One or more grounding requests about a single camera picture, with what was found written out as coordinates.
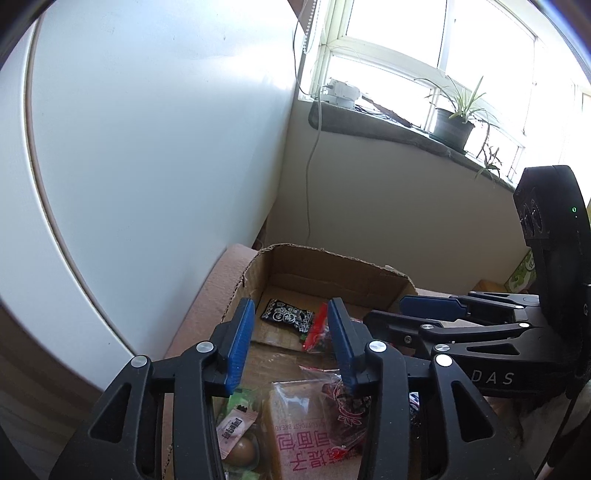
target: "white panel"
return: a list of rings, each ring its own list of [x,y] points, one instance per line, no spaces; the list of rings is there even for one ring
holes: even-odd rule
[[[32,34],[33,27],[0,70],[0,298],[49,353],[106,388],[131,353],[72,275],[34,186],[24,119]]]
[[[306,241],[306,161],[317,131],[293,107],[267,241]],[[527,247],[511,192],[412,145],[322,132],[310,164],[312,247],[391,265],[418,287],[504,283]]]
[[[41,177],[73,262],[137,352],[164,354],[219,255],[250,245],[271,208],[295,23],[285,0],[58,0],[44,19]]]

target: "window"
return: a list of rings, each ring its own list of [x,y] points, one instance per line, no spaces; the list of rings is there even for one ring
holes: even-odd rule
[[[580,150],[573,143],[573,112],[576,105],[582,111],[582,91],[591,87],[581,76],[579,83],[571,79],[578,66],[556,68],[556,59],[568,54],[557,54],[552,35],[564,42],[535,17],[539,12],[528,0],[332,0],[328,11],[319,56],[309,56],[311,91],[328,78],[349,82],[429,131],[435,106],[449,109],[449,102],[424,79],[451,93],[450,78],[471,89],[483,77],[479,92],[486,95],[478,106],[490,113],[488,143],[499,148],[505,179],[517,183],[527,166],[574,162]],[[547,22],[543,36],[551,37],[552,48],[526,21],[534,17],[538,31]],[[469,157],[479,155],[485,137],[486,125],[476,122],[466,144]]]

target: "black snack packet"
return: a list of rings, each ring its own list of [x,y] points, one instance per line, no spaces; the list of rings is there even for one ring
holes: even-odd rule
[[[271,299],[261,315],[268,322],[281,322],[291,325],[300,333],[308,333],[314,312],[302,310],[284,301]]]

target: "silver screw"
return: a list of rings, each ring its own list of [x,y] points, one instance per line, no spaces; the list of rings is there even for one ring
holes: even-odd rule
[[[148,359],[144,355],[138,355],[131,359],[131,366],[135,368],[143,367],[148,363]]]
[[[435,361],[442,367],[449,367],[453,363],[452,357],[449,355],[437,355]]]
[[[213,343],[211,342],[201,342],[197,344],[197,351],[200,353],[207,353],[213,350]]]
[[[369,349],[374,352],[383,352],[386,350],[386,344],[380,342],[379,340],[374,340],[373,342],[369,343]]]

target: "brown egg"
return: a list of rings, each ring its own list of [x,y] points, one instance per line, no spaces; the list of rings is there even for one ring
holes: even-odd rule
[[[232,451],[228,453],[224,462],[232,466],[244,467],[250,465],[255,460],[255,457],[255,446],[249,439],[242,437]]]

